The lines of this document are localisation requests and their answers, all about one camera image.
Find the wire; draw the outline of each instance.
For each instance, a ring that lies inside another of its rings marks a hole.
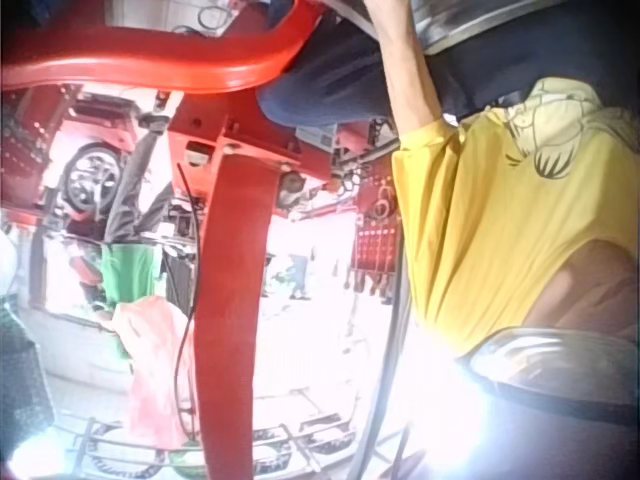
[[[222,20],[219,20],[217,25],[210,25],[206,21],[206,15],[212,12],[220,12],[223,14]],[[226,7],[221,7],[220,5],[210,5],[207,7],[201,7],[200,10],[198,10],[198,26],[204,31],[200,31],[189,25],[178,25],[171,31],[183,35],[199,35],[201,37],[208,37],[208,33],[217,34],[219,30],[227,27],[231,23],[231,20],[233,20],[232,10]]]
[[[182,334],[182,340],[180,341],[180,347],[178,348],[178,355],[176,358],[176,366],[173,372],[173,393],[175,396],[176,408],[178,410],[178,419],[180,421],[180,427],[182,431],[187,436],[187,438],[193,442],[196,440],[196,435],[194,432],[195,422],[193,421],[193,408],[191,405],[191,432],[187,431],[187,427],[184,424],[184,420],[182,419],[181,409],[180,409],[180,395],[178,394],[178,376],[180,373],[180,362],[182,361],[182,355],[184,354],[184,346],[187,343],[187,337],[189,335],[189,328],[191,327],[191,322],[193,322],[193,316],[196,311],[196,302],[198,299],[198,293],[200,291],[200,226],[198,224],[198,215],[196,213],[196,203],[193,199],[193,195],[191,194],[191,189],[189,188],[189,182],[187,182],[187,177],[184,174],[184,170],[182,169],[182,165],[178,163],[178,172],[180,173],[180,177],[182,178],[182,183],[184,184],[184,188],[187,191],[187,196],[189,197],[189,203],[191,204],[191,214],[193,215],[193,223],[196,233],[196,272],[195,272],[195,284],[193,287],[193,292],[191,296],[191,308],[189,309],[189,316],[187,317],[187,324],[184,327],[184,333]]]
[[[221,12],[222,14],[224,14],[224,16],[222,17],[222,20],[219,20],[217,25],[211,26],[211,25],[208,25],[207,22],[205,22],[204,17],[206,14],[210,12]],[[219,5],[202,7],[198,12],[198,25],[200,25],[200,28],[207,31],[215,32],[217,30],[220,30],[221,28],[226,27],[229,24],[229,22],[231,22],[232,19],[233,19],[233,13],[231,12],[231,10],[229,10],[228,8],[221,7]]]

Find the side mirror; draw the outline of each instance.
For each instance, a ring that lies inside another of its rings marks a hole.
[[[509,328],[462,359],[494,395],[533,408],[637,426],[638,347],[594,333]]]

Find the bolt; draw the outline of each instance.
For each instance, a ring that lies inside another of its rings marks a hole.
[[[222,153],[225,155],[233,155],[240,149],[240,146],[235,143],[227,143],[224,147],[222,147]]]

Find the pink cloth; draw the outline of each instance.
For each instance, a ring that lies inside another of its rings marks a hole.
[[[113,316],[114,330],[133,363],[127,427],[137,441],[162,449],[180,448],[188,440],[180,426],[174,395],[175,362],[186,324],[186,316],[175,305],[157,296],[121,303]],[[192,326],[178,376],[182,408],[190,404],[190,384],[196,407],[193,366]],[[190,430],[191,416],[183,413],[182,418]]]

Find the rim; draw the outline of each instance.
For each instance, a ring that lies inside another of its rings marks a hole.
[[[120,168],[107,152],[90,152],[73,166],[67,178],[69,200],[83,211],[113,200],[120,180]]]

